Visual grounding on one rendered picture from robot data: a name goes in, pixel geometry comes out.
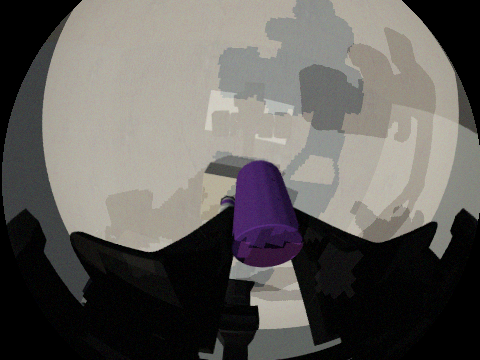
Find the purple marker cap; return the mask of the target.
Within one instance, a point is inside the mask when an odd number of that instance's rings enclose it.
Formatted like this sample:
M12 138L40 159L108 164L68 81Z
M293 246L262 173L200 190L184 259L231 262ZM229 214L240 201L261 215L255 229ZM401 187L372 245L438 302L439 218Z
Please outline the purple marker cap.
M249 267L288 263L304 245L280 169L264 160L237 172L232 253Z

